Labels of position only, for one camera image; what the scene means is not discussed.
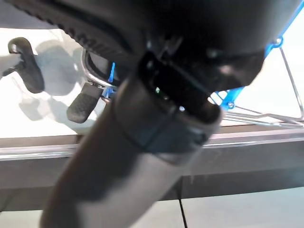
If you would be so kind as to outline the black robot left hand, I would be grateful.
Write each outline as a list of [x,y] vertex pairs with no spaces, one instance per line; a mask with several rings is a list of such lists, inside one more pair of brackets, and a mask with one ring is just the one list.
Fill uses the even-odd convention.
[[12,0],[130,69],[69,161],[42,228],[128,228],[219,128],[208,97],[249,85],[298,0]]

